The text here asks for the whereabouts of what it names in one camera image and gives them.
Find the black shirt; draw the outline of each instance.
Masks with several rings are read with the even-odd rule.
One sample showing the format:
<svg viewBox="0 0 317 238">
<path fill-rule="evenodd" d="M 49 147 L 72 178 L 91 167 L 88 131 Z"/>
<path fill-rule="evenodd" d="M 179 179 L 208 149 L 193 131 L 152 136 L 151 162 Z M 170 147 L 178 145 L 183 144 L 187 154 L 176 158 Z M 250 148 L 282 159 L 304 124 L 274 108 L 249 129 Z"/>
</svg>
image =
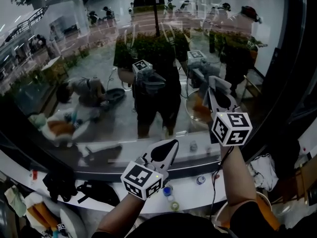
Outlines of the black shirt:
<svg viewBox="0 0 317 238">
<path fill-rule="evenodd" d="M 267 223 L 255 202 L 248 202 L 236 210 L 230 220 L 230 230 L 239 238 L 273 238 L 278 234 Z M 93 238 L 113 237 L 105 232 L 96 232 L 93 235 Z M 208 219 L 184 213 L 171 213 L 145 221 L 128 235 L 128 238 L 136 237 L 220 238 L 232 236 L 221 233 Z"/>
</svg>

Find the cloth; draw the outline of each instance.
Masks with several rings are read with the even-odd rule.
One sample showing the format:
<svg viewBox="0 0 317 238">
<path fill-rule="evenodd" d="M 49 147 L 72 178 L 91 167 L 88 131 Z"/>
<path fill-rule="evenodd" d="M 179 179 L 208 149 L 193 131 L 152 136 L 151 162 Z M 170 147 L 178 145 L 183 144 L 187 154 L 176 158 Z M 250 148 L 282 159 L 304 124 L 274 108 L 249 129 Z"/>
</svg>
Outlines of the cloth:
<svg viewBox="0 0 317 238">
<path fill-rule="evenodd" d="M 106 182 L 99 180 L 85 181 L 84 184 L 77 187 L 78 191 L 81 191 L 85 196 L 78 200 L 78 203 L 83 202 L 88 197 L 103 202 L 112 206 L 117 206 L 120 202 L 117 194 Z"/>
<path fill-rule="evenodd" d="M 44 113 L 30 115 L 28 119 L 38 130 L 41 130 L 47 120 Z"/>
<path fill-rule="evenodd" d="M 75 127 L 73 124 L 67 123 L 65 121 L 49 121 L 48 127 L 55 136 L 59 136 L 61 134 L 72 135 L 75 132 Z"/>
<path fill-rule="evenodd" d="M 40 35 L 40 37 L 38 38 L 38 40 L 39 40 L 39 43 L 40 43 L 40 41 L 42 41 L 42 46 L 45 46 L 45 45 L 46 45 L 46 39 L 45 39 L 45 37 L 44 37 L 43 35 Z"/>
<path fill-rule="evenodd" d="M 95 107 L 100 104 L 97 88 L 100 85 L 98 78 L 73 78 L 69 81 L 74 92 L 79 95 L 79 102 L 85 107 Z"/>
<path fill-rule="evenodd" d="M 247 16 L 239 13 L 223 21 L 221 24 L 221 28 L 225 31 L 235 31 L 251 35 L 253 22 L 254 21 Z"/>
<path fill-rule="evenodd" d="M 165 79 L 165 87 L 159 89 L 154 96 L 144 94 L 142 90 L 134 85 L 133 94 L 135 97 L 135 108 L 138 113 L 138 135 L 144 137 L 148 135 L 156 112 L 159 112 L 170 133 L 175 126 L 179 104 L 181 86 L 179 73 L 174 66 L 175 58 L 180 62 L 186 61 L 189 46 L 184 34 L 177 29 L 173 32 L 166 27 L 167 39 L 173 39 L 174 45 L 168 42 L 162 25 L 160 36 L 155 33 L 138 33 L 134 36 L 132 28 L 128 29 L 128 34 L 119 36 L 116 41 L 113 65 L 125 68 L 132 72 L 132 64 L 140 60 L 145 60 L 153 65 L 155 72 Z M 128 51 L 126 43 L 131 43 L 131 50 Z"/>
<path fill-rule="evenodd" d="M 176 125 L 180 96 L 177 93 L 159 93 L 156 96 L 148 96 L 136 93 L 135 103 L 138 113 L 138 136 L 146 137 L 156 113 L 159 112 L 163 119 L 163 126 L 168 129 L 169 135 L 173 135 Z"/>
<path fill-rule="evenodd" d="M 301 146 L 292 131 L 279 134 L 276 140 L 269 144 L 268 152 L 275 163 L 278 178 L 288 179 L 295 174 L 295 163 L 298 160 Z"/>
<path fill-rule="evenodd" d="M 28 212 L 45 228 L 50 228 L 52 231 L 57 230 L 58 222 L 43 202 L 32 205 L 28 208 Z"/>
<path fill-rule="evenodd" d="M 21 218 L 25 215 L 26 206 L 23 196 L 19 192 L 18 188 L 14 185 L 9 188 L 4 195 L 6 196 L 9 205 L 14 209 L 15 213 Z"/>
<path fill-rule="evenodd" d="M 219 6 L 213 6 L 207 14 L 206 19 L 209 19 L 214 24 L 221 24 L 228 19 L 227 11 Z"/>
<path fill-rule="evenodd" d="M 145 221 L 129 234 L 134 237 L 239 237 L 261 238 L 276 237 L 277 232 L 267 223 L 261 214 L 257 203 L 248 202 L 242 205 L 232 216 L 230 234 L 218 231 L 208 219 L 183 213 L 159 215 Z M 112 238 L 111 234 L 97 232 L 92 238 Z"/>
<path fill-rule="evenodd" d="M 168 2 L 167 3 L 167 11 L 168 12 L 173 12 L 173 9 L 175 8 L 176 6 L 173 5 L 171 2 Z"/>
<path fill-rule="evenodd" d="M 252 175 L 256 187 L 272 191 L 277 184 L 278 177 L 275 173 L 274 161 L 270 154 L 261 156 L 248 164 L 248 169 Z"/>
</svg>

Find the white chair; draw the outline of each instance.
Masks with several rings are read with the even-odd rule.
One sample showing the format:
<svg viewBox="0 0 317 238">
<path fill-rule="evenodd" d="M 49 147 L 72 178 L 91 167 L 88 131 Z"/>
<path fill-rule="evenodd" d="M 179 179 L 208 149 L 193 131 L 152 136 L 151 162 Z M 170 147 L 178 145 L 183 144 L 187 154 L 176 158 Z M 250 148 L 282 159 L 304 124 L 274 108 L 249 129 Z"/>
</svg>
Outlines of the white chair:
<svg viewBox="0 0 317 238">
<path fill-rule="evenodd" d="M 78 110 L 77 117 L 80 118 L 81 116 L 83 116 L 82 115 L 83 113 L 87 114 L 87 112 L 89 112 L 89 111 L 91 111 L 91 109 L 81 107 L 80 110 Z M 52 141 L 56 147 L 58 147 L 61 142 L 67 142 L 67 146 L 71 147 L 73 145 L 73 142 L 87 130 L 87 128 L 90 124 L 89 120 L 83 119 L 83 120 L 86 120 L 86 122 L 84 122 L 78 129 L 76 129 L 75 132 L 73 133 L 73 135 L 65 133 L 65 134 L 61 134 L 61 135 L 56 136 L 54 133 L 52 133 L 49 126 L 48 126 L 48 122 L 49 121 L 62 121 L 62 120 L 64 120 L 65 113 L 72 113 L 72 112 L 74 112 L 74 108 L 69 108 L 66 110 L 59 110 L 53 116 L 48 118 L 47 123 L 42 127 L 42 133 L 43 133 L 44 137 L 47 138 L 48 140 Z"/>
</svg>

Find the ceiling light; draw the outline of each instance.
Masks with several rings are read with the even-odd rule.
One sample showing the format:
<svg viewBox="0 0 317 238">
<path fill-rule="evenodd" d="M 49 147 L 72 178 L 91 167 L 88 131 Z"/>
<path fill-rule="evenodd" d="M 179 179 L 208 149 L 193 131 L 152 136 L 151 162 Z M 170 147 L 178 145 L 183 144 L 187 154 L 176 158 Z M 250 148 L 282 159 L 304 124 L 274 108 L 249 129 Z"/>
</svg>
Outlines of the ceiling light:
<svg viewBox="0 0 317 238">
<path fill-rule="evenodd" d="M 34 36 L 35 36 L 35 35 L 33 35 L 30 39 L 28 39 L 28 41 L 31 40 Z"/>
<path fill-rule="evenodd" d="M 21 17 L 21 16 L 19 16 L 19 17 L 15 20 L 15 22 L 18 21 L 20 17 Z M 15 22 L 14 22 L 14 23 L 15 23 Z"/>
</svg>

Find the person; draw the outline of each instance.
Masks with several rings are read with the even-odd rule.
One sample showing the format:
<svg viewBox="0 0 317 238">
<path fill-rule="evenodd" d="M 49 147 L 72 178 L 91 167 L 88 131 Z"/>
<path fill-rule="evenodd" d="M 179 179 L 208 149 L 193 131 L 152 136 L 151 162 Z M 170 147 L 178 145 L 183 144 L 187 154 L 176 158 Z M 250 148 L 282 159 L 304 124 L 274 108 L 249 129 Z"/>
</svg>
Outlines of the person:
<svg viewBox="0 0 317 238">
<path fill-rule="evenodd" d="M 173 10 L 176 7 L 175 5 L 172 4 L 173 0 L 167 0 L 167 7 L 166 7 L 166 11 L 168 14 L 168 18 L 171 19 L 173 17 Z"/>
<path fill-rule="evenodd" d="M 187 11 L 187 6 L 190 5 L 191 3 L 189 2 L 189 0 L 184 0 L 184 2 L 182 3 L 182 5 L 180 6 L 180 10 L 181 11 Z"/>
<path fill-rule="evenodd" d="M 44 48 L 46 46 L 46 39 L 43 35 L 37 35 L 36 38 L 38 39 L 39 45 L 41 48 Z"/>
<path fill-rule="evenodd" d="M 221 158 L 229 147 L 220 147 Z M 223 163 L 223 178 L 229 206 L 230 231 L 221 233 L 211 221 L 185 213 L 163 214 L 146 220 L 127 238 L 134 237 L 275 237 L 278 232 L 263 217 L 253 179 L 238 147 Z M 125 237 L 138 218 L 145 201 L 128 194 L 99 223 L 92 238 Z"/>
<path fill-rule="evenodd" d="M 132 2 L 130 3 L 130 7 L 128 8 L 128 12 L 131 16 L 131 22 L 133 22 L 134 21 L 134 10 L 133 10 L 133 3 Z"/>
<path fill-rule="evenodd" d="M 22 62 L 22 58 L 19 55 L 15 55 L 15 60 L 17 64 L 20 64 Z"/>
<path fill-rule="evenodd" d="M 55 26 L 51 26 L 51 32 L 50 32 L 50 41 L 60 41 L 62 39 L 62 37 L 60 36 L 60 34 L 56 31 Z"/>
<path fill-rule="evenodd" d="M 33 38 L 32 45 L 35 47 L 35 50 L 39 48 L 39 40 L 36 37 Z"/>
<path fill-rule="evenodd" d="M 72 78 L 59 85 L 56 98 L 67 103 L 73 92 L 79 95 L 79 103 L 85 107 L 99 107 L 106 100 L 105 89 L 98 78 Z"/>
<path fill-rule="evenodd" d="M 226 76 L 225 80 L 232 84 L 231 95 L 236 97 L 236 88 L 244 80 L 248 70 L 254 67 L 254 61 L 251 57 L 250 50 L 247 49 L 248 39 L 252 37 L 252 25 L 254 22 L 262 23 L 254 8 L 243 6 L 241 11 L 221 24 L 221 30 L 233 33 L 239 33 L 240 39 L 245 40 L 244 47 L 226 45 Z"/>
<path fill-rule="evenodd" d="M 159 36 L 156 35 L 155 29 L 146 34 L 137 33 L 137 27 L 138 25 L 131 26 L 123 35 L 118 36 L 113 65 L 118 67 L 121 81 L 133 85 L 135 109 L 138 114 L 138 137 L 148 137 L 157 112 L 160 113 L 163 129 L 166 129 L 165 133 L 168 134 L 165 137 L 169 137 L 174 133 L 181 93 L 175 59 L 178 59 L 186 71 L 189 45 L 180 30 L 163 23 L 158 25 Z M 132 64 L 140 60 L 153 65 L 155 73 L 150 75 L 150 80 L 163 86 L 157 89 L 157 92 L 151 91 L 151 83 L 147 79 L 136 81 Z"/>
<path fill-rule="evenodd" d="M 107 18 L 107 22 L 108 22 L 108 26 L 112 27 L 114 24 L 114 13 L 112 10 L 110 10 L 107 6 L 105 6 L 103 8 L 103 10 L 106 12 L 106 18 Z"/>
<path fill-rule="evenodd" d="M 228 11 L 231 11 L 231 6 L 227 2 L 220 4 L 214 4 L 211 7 L 210 12 L 207 14 L 206 19 L 203 22 L 204 31 L 210 31 L 214 25 L 221 25 L 222 22 L 228 19 Z"/>
<path fill-rule="evenodd" d="M 32 40 L 29 42 L 29 48 L 30 48 L 30 52 L 31 54 L 34 54 L 36 52 L 35 46 L 32 44 Z"/>
<path fill-rule="evenodd" d="M 89 18 L 90 18 L 91 24 L 95 24 L 97 22 L 97 20 L 100 19 L 94 10 L 89 12 Z"/>
</svg>

